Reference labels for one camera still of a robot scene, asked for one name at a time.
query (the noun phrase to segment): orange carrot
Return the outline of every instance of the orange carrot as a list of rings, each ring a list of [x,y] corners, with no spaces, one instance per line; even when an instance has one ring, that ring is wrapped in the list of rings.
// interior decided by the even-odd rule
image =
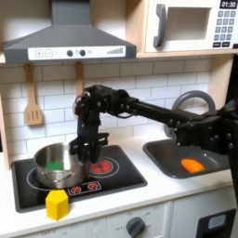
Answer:
[[[183,159],[181,164],[191,174],[205,170],[205,167],[202,164],[193,159]]]

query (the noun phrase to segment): microwave door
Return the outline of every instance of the microwave door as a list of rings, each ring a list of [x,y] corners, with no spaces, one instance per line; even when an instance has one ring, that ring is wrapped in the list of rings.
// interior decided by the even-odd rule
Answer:
[[[166,1],[159,4],[161,2],[152,0],[149,5],[146,52],[212,48],[218,8],[211,4],[201,7],[199,1],[194,1],[197,6],[192,7],[175,7]]]

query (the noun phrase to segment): stainless steel pot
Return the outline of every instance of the stainless steel pot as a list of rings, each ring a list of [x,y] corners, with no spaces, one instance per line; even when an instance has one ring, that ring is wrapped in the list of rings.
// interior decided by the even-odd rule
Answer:
[[[88,166],[81,164],[77,155],[69,154],[67,143],[48,145],[38,151],[33,159],[39,181],[49,188],[64,189],[81,185],[88,178]],[[62,169],[48,169],[49,163],[60,163]]]

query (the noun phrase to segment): white countertop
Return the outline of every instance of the white countertop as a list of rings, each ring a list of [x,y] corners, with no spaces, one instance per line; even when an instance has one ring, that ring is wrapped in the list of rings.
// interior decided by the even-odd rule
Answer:
[[[0,153],[0,187],[2,190],[0,195],[0,237],[14,237],[57,228],[77,221],[232,185],[230,170],[186,179],[174,179],[166,176],[143,152],[142,146],[148,141],[152,141],[152,139],[130,138],[114,143],[121,146],[147,180],[146,187],[73,203],[69,216],[58,222],[47,218],[45,209],[24,214],[16,212],[11,172],[4,170],[3,154]]]

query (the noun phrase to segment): white microwave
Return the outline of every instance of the white microwave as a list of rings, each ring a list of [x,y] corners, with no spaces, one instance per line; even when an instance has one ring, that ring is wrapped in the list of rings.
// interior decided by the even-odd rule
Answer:
[[[238,0],[150,0],[146,52],[238,48]]]

